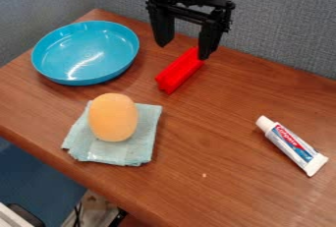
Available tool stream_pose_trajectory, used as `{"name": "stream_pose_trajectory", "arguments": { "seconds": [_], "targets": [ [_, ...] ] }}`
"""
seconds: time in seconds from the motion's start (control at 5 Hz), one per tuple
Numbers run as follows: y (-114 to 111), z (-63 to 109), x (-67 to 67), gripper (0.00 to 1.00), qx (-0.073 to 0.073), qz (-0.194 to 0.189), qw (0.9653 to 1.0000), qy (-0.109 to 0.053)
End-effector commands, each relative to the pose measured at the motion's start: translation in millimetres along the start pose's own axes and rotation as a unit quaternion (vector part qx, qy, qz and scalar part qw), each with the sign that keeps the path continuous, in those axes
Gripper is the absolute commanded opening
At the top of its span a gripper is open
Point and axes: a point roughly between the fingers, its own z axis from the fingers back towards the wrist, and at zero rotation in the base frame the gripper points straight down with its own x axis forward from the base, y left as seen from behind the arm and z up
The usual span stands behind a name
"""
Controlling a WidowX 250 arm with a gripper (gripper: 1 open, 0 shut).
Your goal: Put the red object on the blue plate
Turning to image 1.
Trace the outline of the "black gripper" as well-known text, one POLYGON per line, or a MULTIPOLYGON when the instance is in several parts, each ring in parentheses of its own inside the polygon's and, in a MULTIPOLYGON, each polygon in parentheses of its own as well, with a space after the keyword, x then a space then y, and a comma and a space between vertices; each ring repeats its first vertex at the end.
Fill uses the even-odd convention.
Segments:
POLYGON ((147 10, 158 45, 164 47, 175 37, 175 19, 203 25, 199 34, 199 59, 216 51, 223 32, 230 31, 231 0, 147 0, 147 10))

